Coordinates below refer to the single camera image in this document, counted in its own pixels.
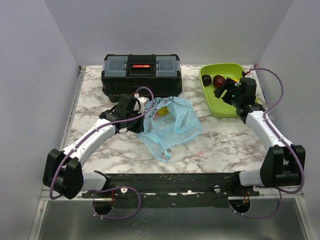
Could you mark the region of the red fake fruit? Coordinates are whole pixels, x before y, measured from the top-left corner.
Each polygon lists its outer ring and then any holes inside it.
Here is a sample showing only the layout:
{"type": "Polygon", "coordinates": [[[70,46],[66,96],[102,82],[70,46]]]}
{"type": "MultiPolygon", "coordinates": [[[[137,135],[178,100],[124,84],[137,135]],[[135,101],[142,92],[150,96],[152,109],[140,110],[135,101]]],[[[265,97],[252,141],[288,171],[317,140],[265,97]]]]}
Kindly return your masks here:
{"type": "Polygon", "coordinates": [[[218,89],[222,86],[222,84],[225,82],[225,78],[222,76],[222,75],[215,75],[213,78],[212,78],[212,83],[213,83],[213,86],[218,89]]]}

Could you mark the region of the dark purple fake fruit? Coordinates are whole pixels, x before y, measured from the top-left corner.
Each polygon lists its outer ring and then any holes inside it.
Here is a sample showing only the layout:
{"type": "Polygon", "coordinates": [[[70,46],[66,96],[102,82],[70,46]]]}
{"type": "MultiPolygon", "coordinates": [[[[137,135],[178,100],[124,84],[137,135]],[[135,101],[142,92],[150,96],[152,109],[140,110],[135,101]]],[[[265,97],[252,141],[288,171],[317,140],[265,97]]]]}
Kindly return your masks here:
{"type": "Polygon", "coordinates": [[[212,78],[210,75],[208,74],[204,74],[201,76],[201,80],[202,80],[202,84],[207,87],[210,86],[212,84],[212,78]]]}

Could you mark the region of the blue plastic bag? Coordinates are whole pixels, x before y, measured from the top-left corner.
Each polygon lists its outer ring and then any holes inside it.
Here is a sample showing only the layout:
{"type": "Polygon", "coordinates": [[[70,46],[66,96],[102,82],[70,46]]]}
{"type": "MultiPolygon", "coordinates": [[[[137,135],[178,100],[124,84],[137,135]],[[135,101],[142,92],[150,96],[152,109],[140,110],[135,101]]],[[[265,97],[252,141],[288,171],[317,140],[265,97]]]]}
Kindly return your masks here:
{"type": "Polygon", "coordinates": [[[184,98],[157,97],[145,105],[144,112],[143,131],[137,137],[161,162],[171,158],[166,149],[193,141],[203,132],[191,103],[184,98]],[[169,113],[159,116],[157,111],[162,107],[167,107],[169,113]]]}

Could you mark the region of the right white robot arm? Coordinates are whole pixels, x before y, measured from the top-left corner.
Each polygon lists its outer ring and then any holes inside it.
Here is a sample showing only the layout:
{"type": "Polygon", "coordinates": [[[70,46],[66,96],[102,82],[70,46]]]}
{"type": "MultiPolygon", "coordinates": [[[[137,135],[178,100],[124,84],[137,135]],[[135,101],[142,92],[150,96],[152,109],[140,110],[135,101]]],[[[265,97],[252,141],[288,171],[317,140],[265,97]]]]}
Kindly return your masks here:
{"type": "Polygon", "coordinates": [[[301,188],[304,182],[305,149],[292,144],[275,127],[266,110],[256,103],[256,90],[256,81],[249,77],[239,81],[227,78],[214,90],[216,98],[236,108],[236,114],[253,130],[267,151],[260,168],[240,171],[238,179],[230,183],[230,191],[236,196],[247,192],[248,186],[280,190],[286,186],[301,188]]]}

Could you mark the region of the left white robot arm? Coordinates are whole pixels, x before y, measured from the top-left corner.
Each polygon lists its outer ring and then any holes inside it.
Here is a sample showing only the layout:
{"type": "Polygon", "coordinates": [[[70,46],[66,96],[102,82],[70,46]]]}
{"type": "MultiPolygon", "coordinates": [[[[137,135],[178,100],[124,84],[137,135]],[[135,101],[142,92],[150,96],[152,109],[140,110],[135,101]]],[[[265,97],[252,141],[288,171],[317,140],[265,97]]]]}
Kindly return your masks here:
{"type": "Polygon", "coordinates": [[[144,120],[141,114],[149,101],[137,93],[123,94],[119,102],[102,112],[96,123],[76,142],[48,153],[42,183],[67,199],[73,199],[84,191],[94,191],[101,198],[107,197],[111,191],[109,176],[98,170],[84,172],[83,166],[104,142],[120,130],[140,133],[144,120]]]}

